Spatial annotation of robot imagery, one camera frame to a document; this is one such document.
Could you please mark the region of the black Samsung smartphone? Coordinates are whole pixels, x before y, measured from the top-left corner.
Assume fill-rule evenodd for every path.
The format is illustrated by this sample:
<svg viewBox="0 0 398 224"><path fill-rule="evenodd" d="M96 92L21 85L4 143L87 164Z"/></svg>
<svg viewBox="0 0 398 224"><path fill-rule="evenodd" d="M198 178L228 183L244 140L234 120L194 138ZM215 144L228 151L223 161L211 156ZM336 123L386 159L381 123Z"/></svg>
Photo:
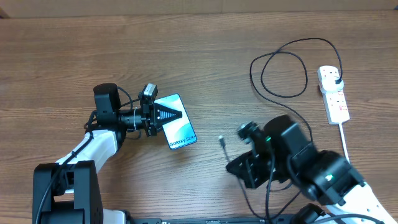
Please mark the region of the black Samsung smartphone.
<svg viewBox="0 0 398 224"><path fill-rule="evenodd" d="M197 136L178 93L158 98L155 102L170 109L182 112L181 118L162 126L171 150L179 149L197 141Z"/></svg>

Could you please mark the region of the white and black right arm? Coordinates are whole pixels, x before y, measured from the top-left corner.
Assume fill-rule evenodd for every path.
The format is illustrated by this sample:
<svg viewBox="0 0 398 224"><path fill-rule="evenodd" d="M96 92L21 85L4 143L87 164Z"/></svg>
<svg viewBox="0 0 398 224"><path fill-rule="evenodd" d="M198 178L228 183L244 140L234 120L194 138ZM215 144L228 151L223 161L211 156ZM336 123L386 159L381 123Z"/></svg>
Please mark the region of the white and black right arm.
<svg viewBox="0 0 398 224"><path fill-rule="evenodd" d="M311 201L290 223L395 223L359 171L337 152L319 151L289 116L237 133L252 149L228 162L230 174L247 189L289 180Z"/></svg>

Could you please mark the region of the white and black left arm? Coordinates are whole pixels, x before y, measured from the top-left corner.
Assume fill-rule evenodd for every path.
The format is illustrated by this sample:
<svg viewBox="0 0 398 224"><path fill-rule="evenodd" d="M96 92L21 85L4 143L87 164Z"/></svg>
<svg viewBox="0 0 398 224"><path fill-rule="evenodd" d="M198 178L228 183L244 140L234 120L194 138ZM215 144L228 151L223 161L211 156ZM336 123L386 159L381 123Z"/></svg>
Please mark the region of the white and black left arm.
<svg viewBox="0 0 398 224"><path fill-rule="evenodd" d="M155 102L154 84L139 93L139 108L121 104L120 86L103 83L94 87L96 109L84 125L79 145L57 162L39 164L34 170L32 222L39 223L133 223L125 210L103 208L97 173L121 148L127 133L145 131L155 136L183 113Z"/></svg>

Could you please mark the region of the white charger adapter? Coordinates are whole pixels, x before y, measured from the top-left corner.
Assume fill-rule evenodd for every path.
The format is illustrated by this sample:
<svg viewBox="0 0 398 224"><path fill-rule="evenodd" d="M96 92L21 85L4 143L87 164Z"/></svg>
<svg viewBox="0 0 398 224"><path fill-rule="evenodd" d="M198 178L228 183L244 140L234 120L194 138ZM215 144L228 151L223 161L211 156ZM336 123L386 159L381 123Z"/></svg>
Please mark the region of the white charger adapter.
<svg viewBox="0 0 398 224"><path fill-rule="evenodd" d="M321 77L319 82L320 91L326 94L342 90L345 84L343 80L337 83L339 80L339 77Z"/></svg>

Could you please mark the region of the white power strip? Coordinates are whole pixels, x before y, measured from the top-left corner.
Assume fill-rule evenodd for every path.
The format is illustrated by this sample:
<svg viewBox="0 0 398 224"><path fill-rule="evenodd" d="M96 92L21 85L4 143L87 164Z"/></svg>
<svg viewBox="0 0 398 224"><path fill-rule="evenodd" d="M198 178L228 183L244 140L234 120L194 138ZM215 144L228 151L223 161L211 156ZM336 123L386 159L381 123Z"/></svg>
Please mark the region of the white power strip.
<svg viewBox="0 0 398 224"><path fill-rule="evenodd" d="M318 80L321 77L339 77L340 74L336 67L324 65L318 70ZM330 124L343 124L350 119L347 102L343 90L334 93L322 93L325 104L326 116Z"/></svg>

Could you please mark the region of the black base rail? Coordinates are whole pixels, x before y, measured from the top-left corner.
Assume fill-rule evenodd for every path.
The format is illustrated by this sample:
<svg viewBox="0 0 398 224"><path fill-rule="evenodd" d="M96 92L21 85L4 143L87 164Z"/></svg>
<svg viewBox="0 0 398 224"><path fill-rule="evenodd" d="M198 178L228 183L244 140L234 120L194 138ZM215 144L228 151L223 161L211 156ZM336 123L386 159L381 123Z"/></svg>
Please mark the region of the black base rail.
<svg viewBox="0 0 398 224"><path fill-rule="evenodd" d="M282 214L273 219L275 224L291 224L291 223L311 223L317 218L326 218L328 214L317 205L312 203L304 206L298 213ZM171 219L163 220L161 218L133 218L128 216L127 222L130 224L269 224L267 219L235 217L235 218L187 218L187 219Z"/></svg>

